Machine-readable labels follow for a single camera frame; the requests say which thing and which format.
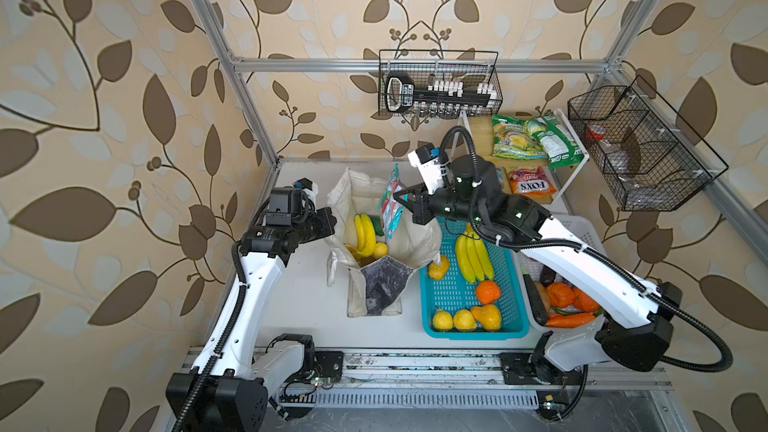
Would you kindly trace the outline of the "teal candy bag top shelf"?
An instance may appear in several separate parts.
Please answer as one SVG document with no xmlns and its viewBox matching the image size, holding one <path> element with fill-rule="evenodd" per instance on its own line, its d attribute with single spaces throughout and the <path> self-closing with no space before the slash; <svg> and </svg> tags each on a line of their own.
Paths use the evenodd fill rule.
<svg viewBox="0 0 768 432">
<path fill-rule="evenodd" d="M 403 189 L 399 167 L 395 164 L 379 202 L 382 230 L 387 239 L 394 237 L 401 222 L 404 206 L 396 200 L 395 194 Z"/>
</svg>

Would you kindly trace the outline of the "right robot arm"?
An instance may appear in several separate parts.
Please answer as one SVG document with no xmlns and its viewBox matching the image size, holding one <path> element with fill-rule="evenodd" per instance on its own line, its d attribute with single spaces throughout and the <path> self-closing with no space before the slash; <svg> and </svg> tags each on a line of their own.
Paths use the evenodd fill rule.
<svg viewBox="0 0 768 432">
<path fill-rule="evenodd" d="M 584 243 L 537 202 L 504 193 L 494 165 L 476 153 L 450 161 L 428 143 L 410 152 L 408 161 L 423 182 L 395 198 L 410 210 L 414 223 L 426 225 L 436 218 L 464 222 L 485 242 L 552 269 L 602 308 L 601 317 L 586 325 L 545 333 L 530 358 L 538 372 L 570 372 L 609 361 L 639 372 L 658 363 L 702 373 L 731 367 L 729 346 L 680 309 L 677 287 L 637 277 Z M 707 337 L 720 359 L 699 364 L 667 356 L 675 317 Z"/>
</svg>

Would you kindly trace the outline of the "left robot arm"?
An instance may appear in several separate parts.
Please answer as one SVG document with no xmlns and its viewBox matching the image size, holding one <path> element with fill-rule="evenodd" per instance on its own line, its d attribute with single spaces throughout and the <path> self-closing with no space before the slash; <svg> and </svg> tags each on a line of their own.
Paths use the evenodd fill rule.
<svg viewBox="0 0 768 432">
<path fill-rule="evenodd" d="M 166 398 L 176 431 L 257 431 L 280 386 L 314 369 L 311 336 L 283 334 L 254 356 L 270 291 L 290 256 L 325 239 L 337 223 L 316 206 L 318 187 L 302 178 L 277 187 L 231 247 L 235 277 L 205 347 L 187 373 L 172 375 Z"/>
</svg>

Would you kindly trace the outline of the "white fabric grocery bag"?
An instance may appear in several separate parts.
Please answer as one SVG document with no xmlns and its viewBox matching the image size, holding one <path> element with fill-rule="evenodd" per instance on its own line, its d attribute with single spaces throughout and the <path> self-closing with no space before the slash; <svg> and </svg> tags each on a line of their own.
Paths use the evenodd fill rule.
<svg viewBox="0 0 768 432">
<path fill-rule="evenodd" d="M 397 170 L 385 180 L 348 168 L 328 195 L 338 222 L 325 239 L 327 284 L 348 274 L 350 318 L 401 314 L 401 295 L 414 273 L 448 263 L 440 253 L 440 226 L 413 223 L 411 212 L 393 198 L 400 189 Z"/>
</svg>

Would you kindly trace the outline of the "green lime fruit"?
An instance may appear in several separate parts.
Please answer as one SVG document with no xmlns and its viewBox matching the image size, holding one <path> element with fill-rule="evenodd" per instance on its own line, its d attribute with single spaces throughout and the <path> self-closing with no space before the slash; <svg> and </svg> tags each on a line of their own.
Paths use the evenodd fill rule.
<svg viewBox="0 0 768 432">
<path fill-rule="evenodd" d="M 375 234 L 379 237 L 383 237 L 386 235 L 383 227 L 382 218 L 380 216 L 371 216 L 370 217 Z"/>
</svg>

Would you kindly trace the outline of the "yellow green snack bag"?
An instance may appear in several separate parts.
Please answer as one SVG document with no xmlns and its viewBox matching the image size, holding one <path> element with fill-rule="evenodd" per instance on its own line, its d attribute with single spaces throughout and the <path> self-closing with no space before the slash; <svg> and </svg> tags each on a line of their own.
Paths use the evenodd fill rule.
<svg viewBox="0 0 768 432">
<path fill-rule="evenodd" d="M 520 161 L 547 158 L 546 152 L 526 133 L 524 121 L 503 115 L 493 115 L 492 132 L 494 157 Z"/>
</svg>

